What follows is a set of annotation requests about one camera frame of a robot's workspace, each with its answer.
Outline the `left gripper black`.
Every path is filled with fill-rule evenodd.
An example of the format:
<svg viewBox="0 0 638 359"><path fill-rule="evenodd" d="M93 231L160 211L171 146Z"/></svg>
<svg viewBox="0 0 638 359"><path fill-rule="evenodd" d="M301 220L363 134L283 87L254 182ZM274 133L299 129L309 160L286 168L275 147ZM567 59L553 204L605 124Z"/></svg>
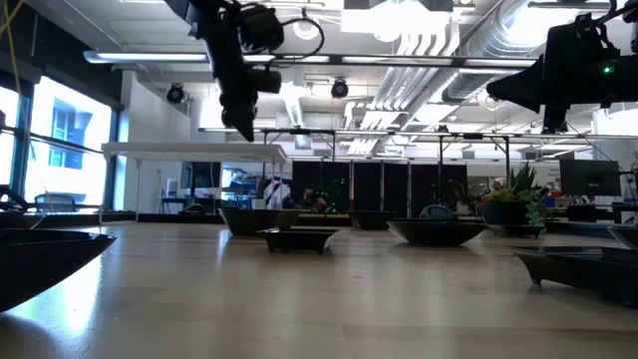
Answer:
<svg viewBox="0 0 638 359"><path fill-rule="evenodd" d="M254 141L257 94L248 87L247 70L235 29L208 29L206 48L220 89L221 120L248 142Z"/></svg>

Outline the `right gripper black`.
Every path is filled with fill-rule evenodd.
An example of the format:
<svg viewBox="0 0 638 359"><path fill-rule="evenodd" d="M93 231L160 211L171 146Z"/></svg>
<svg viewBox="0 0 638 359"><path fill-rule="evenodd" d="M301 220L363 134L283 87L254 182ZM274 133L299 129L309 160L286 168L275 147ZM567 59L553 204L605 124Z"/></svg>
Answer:
<svg viewBox="0 0 638 359"><path fill-rule="evenodd" d="M596 25L570 23L551 27L543 53L527 69L489 83L488 94L537 114L542 132L565 133L567 106L606 102L604 92L615 77L620 57Z"/></svg>

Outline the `black deep square bowl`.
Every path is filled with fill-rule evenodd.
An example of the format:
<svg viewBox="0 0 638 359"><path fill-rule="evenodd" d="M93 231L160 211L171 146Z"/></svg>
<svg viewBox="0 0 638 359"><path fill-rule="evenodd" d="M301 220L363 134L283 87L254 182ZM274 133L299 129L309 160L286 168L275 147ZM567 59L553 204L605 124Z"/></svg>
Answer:
<svg viewBox="0 0 638 359"><path fill-rule="evenodd" d="M348 212L352 226L360 230L386 230L388 221L397 216L395 211L354 210Z"/></svg>
<svg viewBox="0 0 638 359"><path fill-rule="evenodd" d="M299 215L299 211L293 209L223 207L218 211L234 236L254 236L257 231L271 228L289 229Z"/></svg>

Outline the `small black square dish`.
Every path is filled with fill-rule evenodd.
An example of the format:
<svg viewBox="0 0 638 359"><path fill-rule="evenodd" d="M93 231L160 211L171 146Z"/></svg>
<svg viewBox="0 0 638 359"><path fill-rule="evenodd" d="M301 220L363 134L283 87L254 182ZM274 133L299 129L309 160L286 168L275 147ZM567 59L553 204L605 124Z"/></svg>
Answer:
<svg viewBox="0 0 638 359"><path fill-rule="evenodd" d="M265 239L270 252L303 250L314 251L320 255L330 250L337 233L337 229L326 228L269 228L256 232L259 237Z"/></svg>
<svg viewBox="0 0 638 359"><path fill-rule="evenodd" d="M609 226L607 231L627 247L638 250L638 227Z"/></svg>

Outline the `black wavy square plate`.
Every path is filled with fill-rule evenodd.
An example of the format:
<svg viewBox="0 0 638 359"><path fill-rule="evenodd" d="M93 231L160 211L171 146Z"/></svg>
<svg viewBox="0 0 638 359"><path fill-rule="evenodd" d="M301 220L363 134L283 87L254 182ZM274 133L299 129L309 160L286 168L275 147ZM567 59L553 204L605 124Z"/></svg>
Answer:
<svg viewBox="0 0 638 359"><path fill-rule="evenodd" d="M0 229L33 229L45 218L45 215L3 212L0 213Z"/></svg>
<svg viewBox="0 0 638 359"><path fill-rule="evenodd" d="M482 223L427 219L390 220L389 229L410 245L460 246L481 234Z"/></svg>

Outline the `black wavy round plate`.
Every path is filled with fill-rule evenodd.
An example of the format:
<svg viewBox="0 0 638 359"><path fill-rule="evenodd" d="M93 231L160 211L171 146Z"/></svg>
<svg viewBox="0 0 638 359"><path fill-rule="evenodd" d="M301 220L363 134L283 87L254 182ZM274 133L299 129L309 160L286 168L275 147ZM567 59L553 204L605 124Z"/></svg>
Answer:
<svg viewBox="0 0 638 359"><path fill-rule="evenodd" d="M0 229L0 312L57 285L115 241L113 235L74 230Z"/></svg>

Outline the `black computer monitor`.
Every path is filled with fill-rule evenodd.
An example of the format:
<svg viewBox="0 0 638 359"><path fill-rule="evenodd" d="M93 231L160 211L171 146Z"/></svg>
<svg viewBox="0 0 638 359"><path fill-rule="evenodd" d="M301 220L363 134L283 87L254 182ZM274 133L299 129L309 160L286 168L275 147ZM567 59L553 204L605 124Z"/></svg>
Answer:
<svg viewBox="0 0 638 359"><path fill-rule="evenodd" d="M183 162L181 166L179 186L190 188L220 187L221 163Z"/></svg>
<svg viewBox="0 0 638 359"><path fill-rule="evenodd" d="M619 196L620 168L617 162L560 160L560 188L563 195Z"/></svg>

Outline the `long ceiling light bar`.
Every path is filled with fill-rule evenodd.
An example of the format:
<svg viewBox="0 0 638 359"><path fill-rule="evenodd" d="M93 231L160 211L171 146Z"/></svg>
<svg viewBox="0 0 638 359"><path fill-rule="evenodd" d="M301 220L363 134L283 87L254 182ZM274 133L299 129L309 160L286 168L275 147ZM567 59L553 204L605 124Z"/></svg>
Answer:
<svg viewBox="0 0 638 359"><path fill-rule="evenodd" d="M143 63L207 63L203 53L115 53L85 51L85 60L92 64L143 64Z"/></svg>

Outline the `person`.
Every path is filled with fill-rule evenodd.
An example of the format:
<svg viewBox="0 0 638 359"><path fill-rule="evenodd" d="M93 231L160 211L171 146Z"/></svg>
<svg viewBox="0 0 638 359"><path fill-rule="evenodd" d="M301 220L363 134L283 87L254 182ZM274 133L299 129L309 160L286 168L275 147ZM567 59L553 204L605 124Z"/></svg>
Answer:
<svg viewBox="0 0 638 359"><path fill-rule="evenodd" d="M323 213L327 209L328 203L323 196L316 192L314 186L309 186L304 189L298 207L314 213Z"/></svg>

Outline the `potted green succulent plant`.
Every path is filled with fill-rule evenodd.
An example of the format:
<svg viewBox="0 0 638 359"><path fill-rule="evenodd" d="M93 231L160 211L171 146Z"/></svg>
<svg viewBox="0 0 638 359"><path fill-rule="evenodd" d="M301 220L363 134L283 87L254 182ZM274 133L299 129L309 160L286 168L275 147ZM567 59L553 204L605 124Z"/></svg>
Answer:
<svg viewBox="0 0 638 359"><path fill-rule="evenodd" d="M526 163L517 173L510 171L505 184L495 183L478 207L483 221L489 225L545 227L548 188L537 183L536 175L536 169Z"/></svg>

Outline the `black partition panels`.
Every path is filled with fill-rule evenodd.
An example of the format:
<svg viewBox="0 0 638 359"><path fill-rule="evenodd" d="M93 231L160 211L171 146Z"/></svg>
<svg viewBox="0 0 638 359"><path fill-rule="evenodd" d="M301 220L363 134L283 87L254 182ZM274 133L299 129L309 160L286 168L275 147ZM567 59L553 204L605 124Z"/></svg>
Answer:
<svg viewBox="0 0 638 359"><path fill-rule="evenodd" d="M455 165L395 164L381 162L295 162L290 194L301 199L304 190L325 193L336 213L355 210L394 211L417 217L422 209L437 204L438 191L452 204L452 186L468 186L468 169Z"/></svg>

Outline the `black metal gantry frame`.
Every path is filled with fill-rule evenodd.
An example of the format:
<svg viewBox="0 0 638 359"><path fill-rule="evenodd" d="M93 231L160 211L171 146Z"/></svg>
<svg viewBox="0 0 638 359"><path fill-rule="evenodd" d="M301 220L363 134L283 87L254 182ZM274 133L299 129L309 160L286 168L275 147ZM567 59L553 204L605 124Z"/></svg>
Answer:
<svg viewBox="0 0 638 359"><path fill-rule="evenodd" d="M328 135L332 137L332 142L328 142L328 147L334 149L336 146L336 138L338 135L363 135L368 137L393 137L393 136L414 136L414 137L427 137L433 136L438 140L439 144L439 156L438 156L438 186L443 183L443 168L444 168L444 139L450 138L462 138L463 140L492 140L493 144L500 149L505 155L505 175L506 181L509 181L510 171L510 136L485 134L485 133L444 133L444 132L396 132L396 131L351 131L351 130L322 130L322 129L303 129L303 128L285 128L285 129L258 129L258 132L263 134L263 143L265 145L273 144L280 135L301 135L301 136L313 136L313 135Z"/></svg>

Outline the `silver ventilation duct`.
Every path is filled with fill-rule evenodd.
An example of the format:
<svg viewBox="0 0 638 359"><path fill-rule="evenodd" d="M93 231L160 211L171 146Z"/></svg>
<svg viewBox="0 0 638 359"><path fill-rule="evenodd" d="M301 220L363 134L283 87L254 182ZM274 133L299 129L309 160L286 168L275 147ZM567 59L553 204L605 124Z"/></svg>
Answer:
<svg viewBox="0 0 638 359"><path fill-rule="evenodd" d="M478 26L458 50L462 57L512 58L527 57L543 40L519 39L523 21L532 16L528 3L532 0L500 0L500 3ZM488 83L492 75L452 73L442 93L447 103L462 103Z"/></svg>

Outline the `black aluminium table frame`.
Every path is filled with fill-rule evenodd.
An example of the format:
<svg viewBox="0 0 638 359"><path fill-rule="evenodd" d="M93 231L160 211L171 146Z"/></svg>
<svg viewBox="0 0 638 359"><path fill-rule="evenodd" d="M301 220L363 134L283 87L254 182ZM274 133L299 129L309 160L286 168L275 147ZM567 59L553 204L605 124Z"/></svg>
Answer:
<svg viewBox="0 0 638 359"><path fill-rule="evenodd" d="M146 223L183 223L183 224L225 224L219 214L137 214L132 211L107 212L99 215L97 213L32 213L25 214L45 215L46 218L35 228L62 228L75 226L97 226L112 225L123 222L146 222ZM556 233L566 235L578 235L587 237L614 238L608 231L609 226L632 227L636 225L611 225L605 223L586 223L570 221L549 221L545 227L538 228L528 225L489 225L481 219L458 219L461 222L482 223L486 229L493 231L497 235L509 237L534 236L538 237L542 233ZM300 226L307 227L352 227L349 215L310 215L299 214L291 228Z"/></svg>

